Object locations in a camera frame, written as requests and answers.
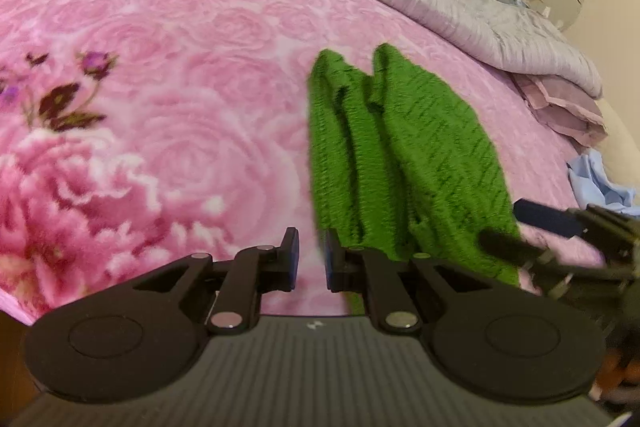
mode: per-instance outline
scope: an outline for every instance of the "pink bed sheet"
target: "pink bed sheet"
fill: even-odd
[[[306,77],[332,48],[370,71],[391,42],[477,111],[513,200],[565,208],[575,151],[540,125],[506,74],[375,0],[0,0],[0,64],[50,59],[22,81],[41,96],[91,81],[75,53],[120,55],[101,81],[91,129],[29,130],[0,108],[0,308],[25,323],[178,259],[278,243],[298,227],[298,287],[263,311],[343,314],[325,288],[309,194]],[[578,240],[547,241],[568,263],[597,263]]]

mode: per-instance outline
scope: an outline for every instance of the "pink pillow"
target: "pink pillow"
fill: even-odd
[[[574,83],[552,74],[513,74],[512,78],[540,123],[584,147],[607,137],[598,105]]]

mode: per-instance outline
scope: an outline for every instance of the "pillowcase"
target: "pillowcase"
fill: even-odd
[[[595,101],[574,83],[552,74],[514,74],[513,81],[540,123],[593,147],[607,136]]]
[[[618,114],[606,100],[598,100],[609,136],[596,149],[602,154],[607,178],[615,184],[639,189],[634,204],[640,204],[640,149]]]

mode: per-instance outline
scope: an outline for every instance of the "bed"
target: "bed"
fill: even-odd
[[[297,288],[265,296],[263,312],[347,313],[326,290],[309,194],[306,78],[324,48],[370,71],[391,42],[476,110],[513,200],[575,206],[574,147],[536,121],[509,75],[462,51],[455,28],[438,34],[385,2],[0,0],[0,64],[48,53],[26,81],[34,96],[79,82],[76,100],[105,117],[51,132],[2,102],[0,309],[30,324],[193,251],[228,259],[297,227]],[[99,86],[76,65],[92,50],[118,55]],[[523,233],[567,263],[599,262],[580,240]]]

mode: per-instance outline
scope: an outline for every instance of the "green sweater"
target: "green sweater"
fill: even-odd
[[[518,235],[494,147],[469,105],[389,44],[368,76],[330,50],[309,77],[314,204],[320,229],[395,260],[425,252],[517,284],[477,244]]]

